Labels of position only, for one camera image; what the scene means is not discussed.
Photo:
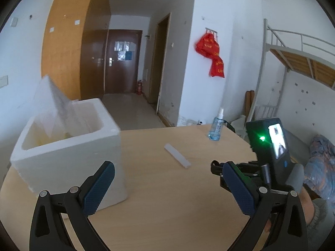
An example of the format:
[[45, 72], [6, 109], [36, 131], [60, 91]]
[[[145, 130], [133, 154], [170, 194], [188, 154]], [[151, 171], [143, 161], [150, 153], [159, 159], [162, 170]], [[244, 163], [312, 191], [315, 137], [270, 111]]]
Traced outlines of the person's right hand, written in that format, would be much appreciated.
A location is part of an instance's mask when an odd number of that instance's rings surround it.
[[314, 217], [315, 209], [311, 197], [304, 187], [302, 187], [299, 198], [302, 204], [306, 225], [309, 225]]

